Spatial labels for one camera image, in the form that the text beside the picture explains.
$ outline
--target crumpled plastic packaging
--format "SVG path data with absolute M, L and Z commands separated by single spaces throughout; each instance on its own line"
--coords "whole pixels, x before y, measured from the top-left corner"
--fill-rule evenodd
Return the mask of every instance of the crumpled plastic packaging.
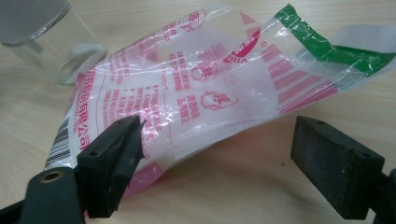
M 355 38 L 344 33 L 332 45 L 290 5 L 264 25 L 222 3 L 194 11 L 78 78 L 46 169 L 75 167 L 106 127 L 138 114 L 145 159 L 131 194 L 219 140 L 395 69 L 396 49 L 342 46 Z

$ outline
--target green strip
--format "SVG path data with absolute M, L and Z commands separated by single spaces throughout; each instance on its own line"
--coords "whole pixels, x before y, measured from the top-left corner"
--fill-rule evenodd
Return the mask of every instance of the green strip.
M 367 77 L 382 69 L 396 56 L 396 53 L 378 53 L 369 50 L 334 46 L 329 40 L 315 32 L 308 23 L 303 21 L 292 5 L 287 5 L 276 13 L 276 18 L 319 61 L 352 65 L 362 71 Z

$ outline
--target pink and white plastic bag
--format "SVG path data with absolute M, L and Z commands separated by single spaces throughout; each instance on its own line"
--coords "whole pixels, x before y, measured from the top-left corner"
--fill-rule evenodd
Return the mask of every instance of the pink and white plastic bag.
M 343 36 L 334 39 L 350 38 Z M 138 114 L 147 121 L 145 159 L 127 194 L 136 192 L 221 139 L 395 68 L 396 49 L 375 50 L 331 45 L 292 6 L 260 25 L 212 4 L 79 76 L 46 169 L 75 167 L 77 154 L 112 122 Z

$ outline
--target wooden surface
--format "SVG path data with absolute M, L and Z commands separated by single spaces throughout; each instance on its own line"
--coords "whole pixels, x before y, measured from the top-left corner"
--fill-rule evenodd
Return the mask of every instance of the wooden surface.
M 396 25 L 396 1 L 224 1 L 260 22 L 291 2 L 324 36 L 341 25 Z M 211 1 L 71 0 L 107 55 Z M 41 172 L 72 87 L 35 77 L 0 48 L 0 207 L 24 197 Z M 371 223 L 341 219 L 290 160 L 297 115 L 322 119 L 396 167 L 396 73 L 221 141 L 124 199 L 110 219 L 88 223 Z

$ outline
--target transparent cup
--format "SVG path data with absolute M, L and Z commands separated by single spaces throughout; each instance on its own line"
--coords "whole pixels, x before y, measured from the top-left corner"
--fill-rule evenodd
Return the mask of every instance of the transparent cup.
M 28 1 L 41 4 L 46 2 L 45 0 Z M 59 0 L 59 2 L 63 5 L 56 7 L 62 8 L 58 9 L 60 12 L 55 14 L 52 20 L 42 19 L 45 24 L 41 27 L 37 26 L 40 28 L 36 31 L 29 31 L 30 33 L 26 31 L 30 27 L 21 30 L 21 32 L 26 31 L 23 35 L 16 31 L 14 36 L 10 38 L 6 36 L 4 39 L 17 41 L 2 44 L 34 68 L 39 77 L 57 84 L 73 84 L 79 73 L 88 72 L 103 58 L 105 48 L 99 44 L 72 6 L 64 0 Z

